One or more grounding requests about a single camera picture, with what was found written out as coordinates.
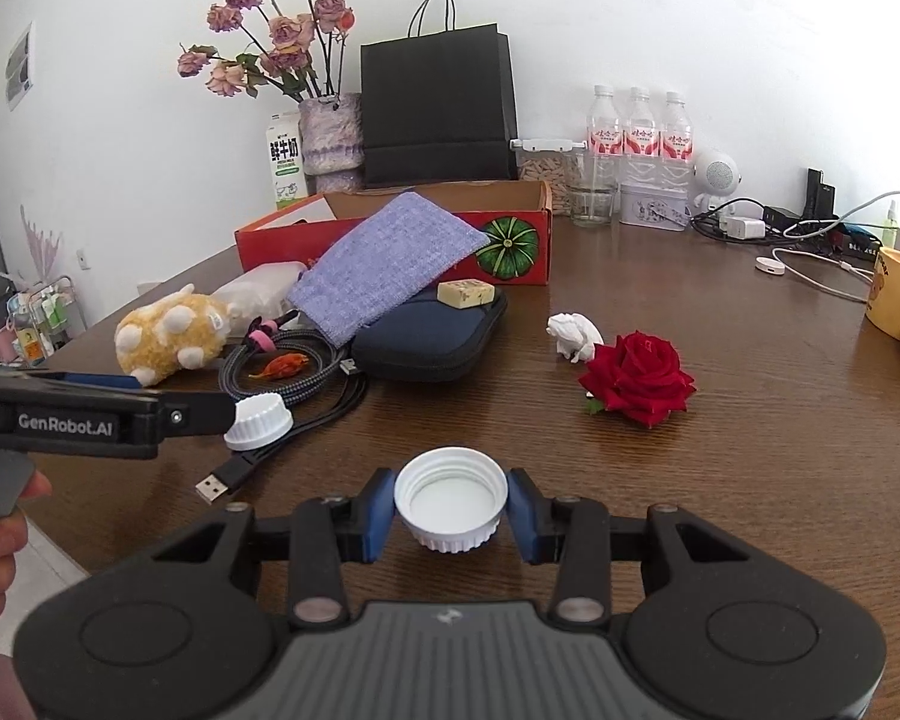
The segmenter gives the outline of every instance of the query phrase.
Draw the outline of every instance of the white floor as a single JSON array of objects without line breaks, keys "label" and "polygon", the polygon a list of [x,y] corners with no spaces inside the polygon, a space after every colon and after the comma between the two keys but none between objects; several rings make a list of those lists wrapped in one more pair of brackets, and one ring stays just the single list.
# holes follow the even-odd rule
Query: white floor
[{"label": "white floor", "polygon": [[7,609],[0,616],[0,653],[12,654],[13,637],[31,610],[86,576],[31,522],[29,544],[17,554],[17,578],[7,592]]}]

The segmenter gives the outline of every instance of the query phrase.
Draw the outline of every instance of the blue towel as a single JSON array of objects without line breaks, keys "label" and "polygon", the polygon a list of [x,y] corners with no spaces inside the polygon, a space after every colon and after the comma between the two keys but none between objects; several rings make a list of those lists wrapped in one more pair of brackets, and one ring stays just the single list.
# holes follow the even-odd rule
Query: blue towel
[{"label": "blue towel", "polygon": [[333,244],[288,298],[343,346],[489,242],[426,197],[405,191]]}]

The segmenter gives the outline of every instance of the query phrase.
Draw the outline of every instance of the white speaker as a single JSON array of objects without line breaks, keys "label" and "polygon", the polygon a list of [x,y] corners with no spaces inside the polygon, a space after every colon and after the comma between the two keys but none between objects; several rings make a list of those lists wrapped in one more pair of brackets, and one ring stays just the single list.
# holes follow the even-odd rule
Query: white speaker
[{"label": "white speaker", "polygon": [[693,160],[693,175],[703,189],[694,198],[697,213],[712,211],[719,205],[721,197],[729,197],[736,191],[741,181],[737,163],[729,154],[716,148],[701,148]]}]

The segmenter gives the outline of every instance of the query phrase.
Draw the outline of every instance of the fingernail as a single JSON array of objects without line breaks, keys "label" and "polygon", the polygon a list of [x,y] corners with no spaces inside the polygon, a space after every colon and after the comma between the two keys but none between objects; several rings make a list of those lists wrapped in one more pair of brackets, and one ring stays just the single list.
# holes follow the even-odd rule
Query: fingernail
[{"label": "fingernail", "polygon": [[9,533],[2,533],[0,535],[0,557],[12,555],[13,548],[15,546],[16,542],[13,540],[13,536],[10,536]]}]

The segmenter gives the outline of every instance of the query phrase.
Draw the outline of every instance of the yellow soap bar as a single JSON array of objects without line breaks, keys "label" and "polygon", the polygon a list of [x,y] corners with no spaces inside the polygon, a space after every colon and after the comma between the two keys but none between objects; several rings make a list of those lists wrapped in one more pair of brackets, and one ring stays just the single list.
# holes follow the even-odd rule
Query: yellow soap bar
[{"label": "yellow soap bar", "polygon": [[473,308],[493,302],[493,285],[475,278],[437,284],[437,300],[451,308]]}]

